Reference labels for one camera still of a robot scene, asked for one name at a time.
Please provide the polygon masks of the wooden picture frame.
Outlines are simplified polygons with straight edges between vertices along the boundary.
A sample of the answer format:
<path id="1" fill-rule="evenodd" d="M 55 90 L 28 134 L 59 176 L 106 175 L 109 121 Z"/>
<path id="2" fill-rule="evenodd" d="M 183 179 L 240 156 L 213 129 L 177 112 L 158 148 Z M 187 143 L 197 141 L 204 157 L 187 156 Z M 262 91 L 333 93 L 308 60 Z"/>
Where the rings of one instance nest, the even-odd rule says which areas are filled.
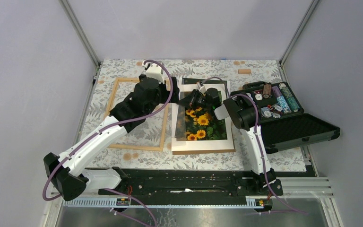
<path id="1" fill-rule="evenodd" d="M 109 115 L 116 104 L 120 103 L 139 82 L 138 78 L 116 78 L 108 99 L 104 117 Z M 110 148 L 163 151 L 167 131 L 169 106 L 149 117 L 125 136 L 116 139 Z"/>

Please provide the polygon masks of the white mat board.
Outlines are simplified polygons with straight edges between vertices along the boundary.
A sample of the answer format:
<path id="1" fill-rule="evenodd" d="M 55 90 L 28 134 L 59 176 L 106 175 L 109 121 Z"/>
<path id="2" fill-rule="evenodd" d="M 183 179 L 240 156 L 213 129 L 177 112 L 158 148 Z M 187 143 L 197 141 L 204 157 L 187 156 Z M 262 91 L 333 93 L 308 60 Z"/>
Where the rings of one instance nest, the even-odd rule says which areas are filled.
<path id="1" fill-rule="evenodd" d="M 227 98 L 227 93 L 224 84 L 206 84 L 206 90 L 209 88 L 216 88 L 221 92 L 221 100 Z M 181 99 L 182 92 L 191 92 L 197 89 L 197 84 L 181 84 L 179 86 L 179 100 Z M 178 105 L 173 104 L 172 106 L 172 127 L 171 127 L 171 151 L 186 151 L 186 150 L 220 150 L 220 149 L 234 149 L 233 144 L 233 134 L 232 134 L 232 123 L 229 119 L 224 119 L 227 126 L 227 136 L 226 140 L 196 140 L 187 141 L 176 138 L 176 121 L 177 121 Z"/>

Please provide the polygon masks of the sunflower photo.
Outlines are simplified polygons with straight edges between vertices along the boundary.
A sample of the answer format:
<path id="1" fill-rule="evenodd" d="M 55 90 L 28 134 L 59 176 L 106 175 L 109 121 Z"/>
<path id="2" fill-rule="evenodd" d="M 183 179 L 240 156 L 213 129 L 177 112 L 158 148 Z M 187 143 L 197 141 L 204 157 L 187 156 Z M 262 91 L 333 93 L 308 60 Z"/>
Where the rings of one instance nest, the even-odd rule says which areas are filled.
<path id="1" fill-rule="evenodd" d="M 192 96 L 191 92 L 182 92 L 181 99 Z M 215 108 L 184 108 L 178 105 L 176 138 L 187 141 L 226 140 L 225 120 L 218 120 Z"/>

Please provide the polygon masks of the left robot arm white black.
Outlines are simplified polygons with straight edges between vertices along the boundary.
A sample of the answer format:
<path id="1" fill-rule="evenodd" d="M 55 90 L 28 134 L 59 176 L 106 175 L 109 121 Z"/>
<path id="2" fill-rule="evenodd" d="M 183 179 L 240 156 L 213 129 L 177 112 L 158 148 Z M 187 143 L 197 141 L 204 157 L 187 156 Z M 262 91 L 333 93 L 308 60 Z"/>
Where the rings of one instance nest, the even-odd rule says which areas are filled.
<path id="1" fill-rule="evenodd" d="M 140 75 L 133 92 L 84 139 L 60 155 L 48 153 L 43 158 L 47 183 L 51 183 L 59 192 L 58 197 L 65 201 L 71 201 L 87 191 L 105 188 L 116 194 L 126 192 L 128 182 L 115 170 L 86 170 L 86 166 L 116 139 L 156 114 L 154 109 L 158 105 L 165 108 L 168 103 L 177 103 L 179 91 L 176 77 L 170 78 L 170 86 L 167 87 L 155 78 Z"/>

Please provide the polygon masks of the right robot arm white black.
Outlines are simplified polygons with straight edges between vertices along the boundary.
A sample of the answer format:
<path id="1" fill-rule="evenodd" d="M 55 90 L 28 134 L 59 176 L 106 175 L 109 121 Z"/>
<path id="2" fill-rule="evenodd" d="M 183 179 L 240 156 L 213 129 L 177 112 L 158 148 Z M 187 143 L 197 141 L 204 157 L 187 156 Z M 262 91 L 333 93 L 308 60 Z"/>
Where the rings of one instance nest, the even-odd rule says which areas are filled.
<path id="1" fill-rule="evenodd" d="M 178 106 L 186 110 L 202 108 L 208 112 L 211 121 L 231 120 L 248 145 L 248 155 L 251 161 L 251 171 L 254 174 L 252 188 L 256 194 L 263 195 L 266 192 L 278 197 L 274 188 L 277 188 L 277 179 L 274 169 L 271 167 L 265 152 L 265 145 L 261 134 L 259 120 L 262 113 L 258 105 L 247 92 L 241 90 L 221 101 L 218 90 L 209 88 L 205 93 L 194 89 L 190 94 L 180 99 Z"/>

